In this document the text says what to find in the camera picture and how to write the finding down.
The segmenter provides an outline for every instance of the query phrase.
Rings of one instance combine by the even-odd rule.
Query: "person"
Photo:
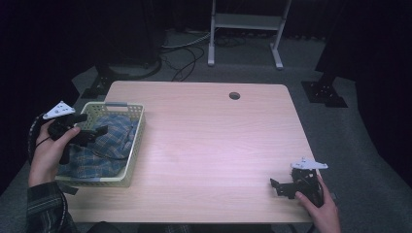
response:
[[[340,233],[340,220],[338,209],[330,196],[330,192],[321,176],[318,175],[318,181],[324,190],[324,204],[318,208],[301,192],[295,194],[299,203],[306,209],[312,217],[316,228],[321,233]]]
[[[31,162],[28,189],[26,232],[64,232],[78,233],[72,217],[68,213],[66,198],[60,190],[54,177],[57,174],[58,163],[63,150],[71,139],[79,134],[81,129],[73,127],[58,140],[50,139],[48,128],[52,120],[43,124],[36,140],[36,149]],[[297,192],[296,198],[314,219],[314,224],[321,233],[339,233],[340,223],[337,208],[330,197],[329,191],[319,177],[324,189],[324,204],[321,208],[314,206],[307,197]],[[98,222],[87,233],[119,232],[107,222]],[[167,225],[164,232],[190,232],[188,225]]]

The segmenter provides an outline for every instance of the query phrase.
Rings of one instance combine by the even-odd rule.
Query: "hand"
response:
[[[340,222],[338,210],[333,202],[329,190],[326,187],[321,176],[318,176],[318,181],[324,190],[324,204],[318,208],[305,195],[297,192],[295,195],[299,199],[300,204],[309,212],[316,228],[321,233],[340,233]]]
[[[42,125],[40,135],[36,140],[38,146],[34,151],[33,161],[31,162],[28,177],[29,187],[54,181],[58,170],[58,162],[63,154],[64,148],[67,143],[80,132],[79,127],[74,127],[68,130],[58,140],[54,141],[50,138],[48,132],[48,128],[52,122],[53,120]]]

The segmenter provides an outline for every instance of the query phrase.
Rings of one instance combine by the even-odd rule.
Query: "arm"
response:
[[[47,129],[51,123],[49,121],[42,126],[31,163],[26,232],[78,232],[67,211],[66,198],[54,177],[64,147],[80,132],[80,128],[70,129],[61,138],[53,141],[48,139],[50,135]]]
[[[319,183],[324,189],[324,204],[318,208],[302,193],[297,192],[296,197],[300,204],[309,212],[316,228],[321,233],[340,233],[340,222],[338,210],[333,202],[329,190],[324,181],[318,176]]]

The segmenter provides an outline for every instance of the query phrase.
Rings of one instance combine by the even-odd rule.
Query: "white metal stand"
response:
[[[276,33],[275,41],[270,43],[270,49],[272,50],[273,58],[276,62],[276,68],[278,70],[283,69],[281,57],[278,52],[279,42],[282,37],[282,32],[285,27],[286,19],[288,16],[289,8],[291,7],[292,0],[288,0],[283,15],[280,17],[267,17],[267,16],[251,16],[251,15],[235,15],[235,14],[219,14],[216,13],[216,0],[213,0],[212,4],[212,16],[210,26],[210,42],[209,42],[209,54],[208,65],[215,65],[215,30],[218,27],[225,28],[243,28],[243,29],[257,29],[257,30],[273,30],[278,31]]]

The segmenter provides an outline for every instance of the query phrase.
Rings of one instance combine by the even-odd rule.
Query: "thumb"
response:
[[[297,191],[295,196],[311,216],[318,210],[318,208],[303,193]]]
[[[70,142],[70,140],[80,132],[80,127],[73,127],[67,130],[63,136],[61,136],[56,142],[59,143],[60,146],[66,147],[66,145]]]

